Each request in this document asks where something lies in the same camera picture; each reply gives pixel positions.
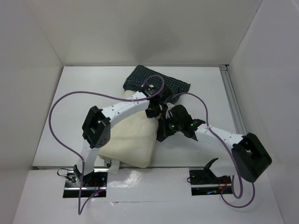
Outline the dark plaid pillowcase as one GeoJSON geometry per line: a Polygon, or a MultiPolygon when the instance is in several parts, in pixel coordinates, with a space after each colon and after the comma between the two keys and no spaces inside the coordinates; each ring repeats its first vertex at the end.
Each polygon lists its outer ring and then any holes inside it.
{"type": "MultiPolygon", "coordinates": [[[[124,90],[140,91],[150,97],[150,100],[158,100],[162,104],[176,103],[179,94],[188,92],[190,87],[189,83],[163,75],[143,65],[136,66],[123,84],[124,90]]],[[[161,134],[161,119],[159,119],[157,141],[162,142],[165,139],[161,134]]]]}

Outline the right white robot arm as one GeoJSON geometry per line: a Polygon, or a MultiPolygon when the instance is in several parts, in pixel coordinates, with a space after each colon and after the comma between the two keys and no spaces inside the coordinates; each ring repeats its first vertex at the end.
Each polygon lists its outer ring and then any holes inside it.
{"type": "Polygon", "coordinates": [[[177,132],[197,142],[228,149],[237,166],[233,171],[239,171],[241,178],[248,182],[255,182],[272,164],[272,158],[255,134],[240,135],[209,126],[206,121],[193,119],[182,105],[176,105],[170,110],[164,107],[157,140],[162,142],[177,132]]]}

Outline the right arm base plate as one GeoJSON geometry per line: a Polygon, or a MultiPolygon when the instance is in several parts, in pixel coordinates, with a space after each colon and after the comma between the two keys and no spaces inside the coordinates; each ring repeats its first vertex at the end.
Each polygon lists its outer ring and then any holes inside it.
{"type": "Polygon", "coordinates": [[[223,194],[232,194],[231,177],[207,177],[203,168],[190,169],[187,182],[191,185],[192,196],[211,196],[223,194]]]}

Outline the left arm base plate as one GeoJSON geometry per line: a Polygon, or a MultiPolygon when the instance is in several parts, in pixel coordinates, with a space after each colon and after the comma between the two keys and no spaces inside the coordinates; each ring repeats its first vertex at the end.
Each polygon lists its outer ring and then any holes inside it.
{"type": "MultiPolygon", "coordinates": [[[[88,198],[92,195],[95,198],[106,197],[107,195],[107,168],[96,168],[91,180],[83,183],[81,197],[88,198]]],[[[65,178],[63,198],[78,198],[79,179],[73,170],[62,168],[57,171],[60,177],[65,178]]]]}

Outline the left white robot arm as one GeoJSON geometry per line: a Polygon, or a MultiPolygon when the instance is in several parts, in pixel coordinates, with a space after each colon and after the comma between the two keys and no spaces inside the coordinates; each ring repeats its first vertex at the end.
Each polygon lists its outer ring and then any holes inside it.
{"type": "Polygon", "coordinates": [[[155,118],[161,113],[160,105],[172,95],[167,86],[158,89],[153,85],[145,85],[129,98],[109,107],[90,108],[84,123],[82,162],[74,165],[75,180],[81,186],[92,182],[94,164],[98,149],[105,146],[111,139],[111,129],[131,115],[144,111],[148,118],[155,118]]]}

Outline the cream pillow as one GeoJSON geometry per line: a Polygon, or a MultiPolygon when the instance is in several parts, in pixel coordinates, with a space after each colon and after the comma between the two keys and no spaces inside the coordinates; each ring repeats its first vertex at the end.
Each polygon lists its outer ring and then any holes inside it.
{"type": "Polygon", "coordinates": [[[137,112],[112,128],[110,141],[99,150],[98,156],[146,168],[155,147],[157,128],[156,118],[148,118],[145,111],[137,112]]]}

